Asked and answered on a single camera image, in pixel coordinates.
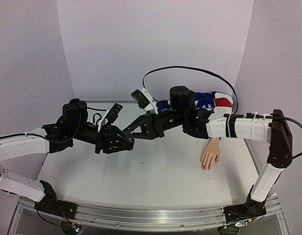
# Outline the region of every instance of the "white wall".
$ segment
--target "white wall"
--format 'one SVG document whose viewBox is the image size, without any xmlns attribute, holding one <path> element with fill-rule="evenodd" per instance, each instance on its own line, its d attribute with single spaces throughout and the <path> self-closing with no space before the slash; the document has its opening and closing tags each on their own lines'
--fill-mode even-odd
<svg viewBox="0 0 302 235">
<path fill-rule="evenodd" d="M 0 0 L 0 135 L 54 123 L 73 98 L 55 0 Z M 45 156 L 3 162 L 36 177 Z M 18 196 L 0 191 L 0 235 Z"/>
<path fill-rule="evenodd" d="M 208 69 L 234 85 L 252 6 L 252 0 L 58 1 L 76 96 L 132 100 L 148 71 L 170 65 Z M 146 85 L 156 98 L 168 98 L 174 85 L 231 92 L 213 77 L 183 70 L 150 75 Z"/>
<path fill-rule="evenodd" d="M 247 45 L 236 89 L 239 113 L 282 109 L 302 124 L 302 0 L 254 2 Z M 302 130 L 290 124 L 293 153 L 302 151 Z M 263 165 L 268 145 L 251 142 Z M 292 235 L 302 235 L 302 157 L 276 185 Z"/>
</svg>

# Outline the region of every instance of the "scratch mark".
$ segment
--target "scratch mark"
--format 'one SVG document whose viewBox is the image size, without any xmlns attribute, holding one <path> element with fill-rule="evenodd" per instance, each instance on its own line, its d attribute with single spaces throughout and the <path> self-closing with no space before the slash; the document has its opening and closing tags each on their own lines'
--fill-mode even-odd
<svg viewBox="0 0 302 235">
<path fill-rule="evenodd" d="M 42 95 L 32 95 L 31 97 L 32 98 L 40 98 L 42 96 L 44 96 L 46 94 L 46 92 L 44 92 Z"/>
</svg>

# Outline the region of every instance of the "white table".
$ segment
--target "white table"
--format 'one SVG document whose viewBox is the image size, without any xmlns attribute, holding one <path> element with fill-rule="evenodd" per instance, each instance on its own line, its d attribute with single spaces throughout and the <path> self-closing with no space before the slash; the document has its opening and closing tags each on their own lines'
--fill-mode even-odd
<svg viewBox="0 0 302 235">
<path fill-rule="evenodd" d="M 123 104 L 114 123 L 124 129 L 143 114 Z M 89 103 L 105 109 L 112 103 Z M 89 110 L 92 121 L 94 111 Z M 207 140 L 177 127 L 165 137 L 136 140 L 133 151 L 95 154 L 94 145 L 74 140 L 73 148 L 49 154 L 39 174 L 59 199 L 121 208 L 193 208 L 244 203 L 257 171 L 242 139 L 222 138 L 221 158 L 212 171 L 201 170 Z"/>
</svg>

